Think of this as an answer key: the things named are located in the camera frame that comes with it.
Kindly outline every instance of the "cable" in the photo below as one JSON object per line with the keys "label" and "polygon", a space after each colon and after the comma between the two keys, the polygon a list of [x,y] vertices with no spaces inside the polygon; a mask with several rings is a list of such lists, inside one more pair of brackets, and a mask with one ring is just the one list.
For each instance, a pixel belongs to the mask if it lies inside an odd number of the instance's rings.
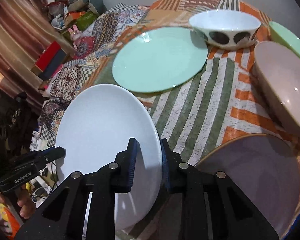
{"label": "cable", "polygon": [[56,164],[54,162],[52,162],[52,164],[51,164],[51,172],[52,172],[52,177],[53,177],[54,184],[52,186],[51,193],[54,191],[54,187],[55,186],[56,186],[56,188],[58,187],[58,185],[56,184],[57,179],[54,177],[53,165],[55,166],[55,175],[56,175],[56,178],[58,179],[58,170],[57,170]]}
{"label": "cable", "polygon": [[[46,191],[46,193],[48,194],[47,196],[38,196],[38,195],[36,195],[36,192],[39,190],[39,189],[45,189],[45,191]],[[37,188],[30,196],[31,196],[31,199],[32,199],[32,201],[34,202],[34,203],[36,203],[37,201],[34,201],[34,199],[33,198],[43,198],[43,199],[46,199],[49,195],[51,194],[51,192],[49,191],[49,189],[47,188],[47,187],[39,187],[39,188]]]}

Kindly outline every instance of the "metal screw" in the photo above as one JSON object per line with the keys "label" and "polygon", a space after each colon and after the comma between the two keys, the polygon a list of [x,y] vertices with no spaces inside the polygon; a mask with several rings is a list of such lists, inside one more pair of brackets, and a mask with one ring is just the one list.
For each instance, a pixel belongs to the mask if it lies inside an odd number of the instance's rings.
{"label": "metal screw", "polygon": [[109,168],[112,169],[112,170],[116,169],[117,167],[119,167],[119,164],[117,164],[117,163],[110,163],[109,164]]}
{"label": "metal screw", "polygon": [[189,167],[188,163],[180,163],[180,164],[179,164],[179,168],[180,168],[180,169],[185,170],[185,169],[187,169],[188,167]]}
{"label": "metal screw", "polygon": [[81,176],[81,173],[79,171],[74,171],[71,173],[71,178],[72,179],[77,179]]}
{"label": "metal screw", "polygon": [[223,171],[218,171],[217,172],[217,177],[219,179],[224,179],[226,177],[226,174]]}

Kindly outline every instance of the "green bowl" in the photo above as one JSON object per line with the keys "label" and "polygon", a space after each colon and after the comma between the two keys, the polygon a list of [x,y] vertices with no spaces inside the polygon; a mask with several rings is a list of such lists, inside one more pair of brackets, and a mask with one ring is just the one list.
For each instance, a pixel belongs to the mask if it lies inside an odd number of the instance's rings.
{"label": "green bowl", "polygon": [[269,22],[271,40],[291,49],[300,58],[300,39],[276,22]]}

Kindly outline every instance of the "mint green plate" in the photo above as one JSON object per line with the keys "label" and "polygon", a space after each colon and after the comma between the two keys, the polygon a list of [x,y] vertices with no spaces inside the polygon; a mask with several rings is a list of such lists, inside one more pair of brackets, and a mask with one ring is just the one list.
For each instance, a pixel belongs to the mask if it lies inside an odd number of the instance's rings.
{"label": "mint green plate", "polygon": [[271,21],[269,27],[271,40],[284,45],[300,58],[300,39],[279,23]]}
{"label": "mint green plate", "polygon": [[158,92],[192,78],[203,68],[207,56],[207,45],[195,32],[163,27],[126,44],[114,59],[112,74],[127,90]]}

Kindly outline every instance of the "pink bunny toy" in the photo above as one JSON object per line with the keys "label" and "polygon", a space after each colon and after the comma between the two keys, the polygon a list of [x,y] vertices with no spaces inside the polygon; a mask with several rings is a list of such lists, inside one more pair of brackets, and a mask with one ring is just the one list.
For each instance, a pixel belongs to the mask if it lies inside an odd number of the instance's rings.
{"label": "pink bunny toy", "polygon": [[74,49],[77,50],[77,47],[81,42],[82,31],[80,31],[76,25],[73,25],[73,30],[69,28],[68,31],[70,33],[70,38],[73,41]]}

